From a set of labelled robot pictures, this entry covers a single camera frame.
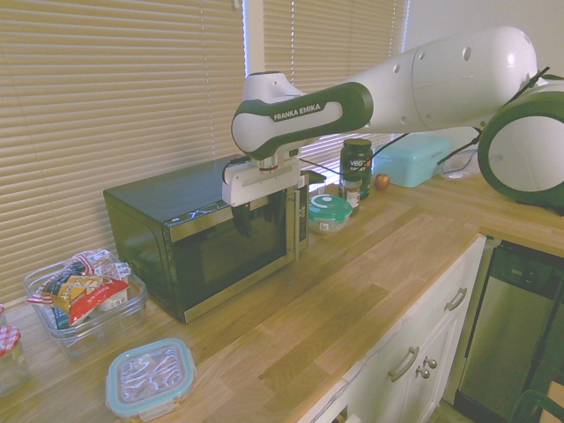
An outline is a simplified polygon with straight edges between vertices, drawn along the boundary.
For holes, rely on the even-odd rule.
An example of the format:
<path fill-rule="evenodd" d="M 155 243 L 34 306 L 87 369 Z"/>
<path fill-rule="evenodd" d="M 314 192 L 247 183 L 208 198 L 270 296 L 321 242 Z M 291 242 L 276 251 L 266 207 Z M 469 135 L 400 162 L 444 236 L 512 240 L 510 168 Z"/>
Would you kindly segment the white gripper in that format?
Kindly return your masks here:
<path fill-rule="evenodd" d="M 286 190 L 296 185 L 301 176 L 297 158 L 283 161 L 272 171 L 261 171 L 258 165 L 244 162 L 225 168 L 222 199 L 232 206 L 233 221 L 238 233 L 250 238 L 250 203 L 266 197 L 265 220 L 281 225 L 286 215 Z"/>

